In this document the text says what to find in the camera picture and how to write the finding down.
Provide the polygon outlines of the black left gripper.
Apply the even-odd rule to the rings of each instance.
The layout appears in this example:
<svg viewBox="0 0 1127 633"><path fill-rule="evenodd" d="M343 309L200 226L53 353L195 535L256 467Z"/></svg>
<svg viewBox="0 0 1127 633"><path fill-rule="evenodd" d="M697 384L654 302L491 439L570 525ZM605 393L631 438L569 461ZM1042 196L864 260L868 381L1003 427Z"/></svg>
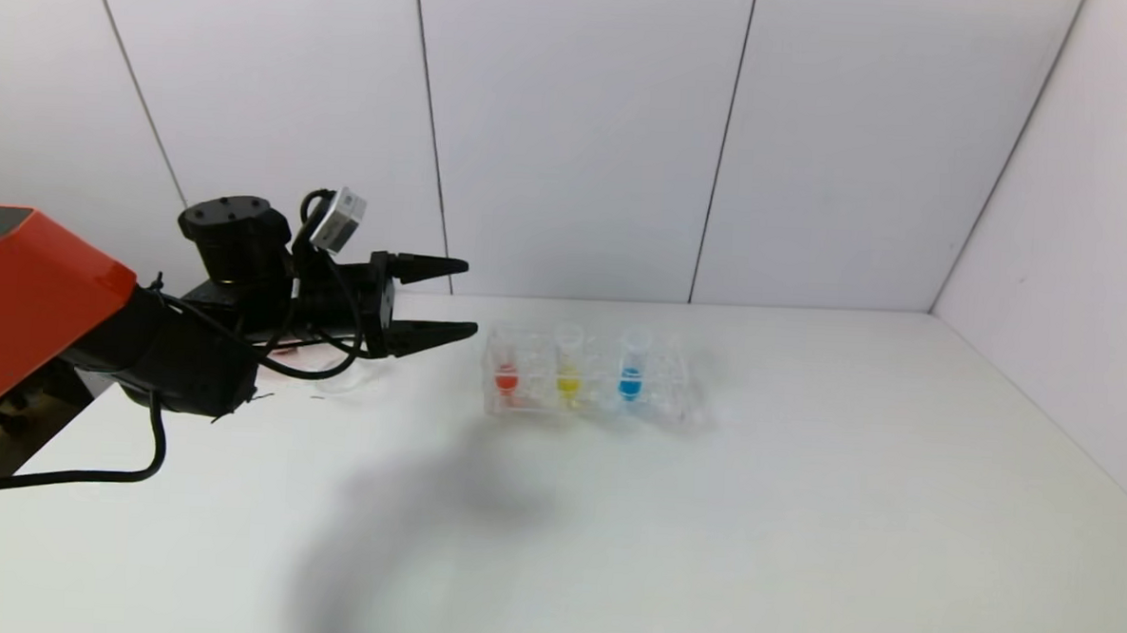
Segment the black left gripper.
<svg viewBox="0 0 1127 633"><path fill-rule="evenodd" d="M312 250L301 271L292 331L357 358L402 358L463 341L477 335L476 322L392 321L392 278L407 285L465 271L462 259L375 251L365 264L337 264Z"/></svg>

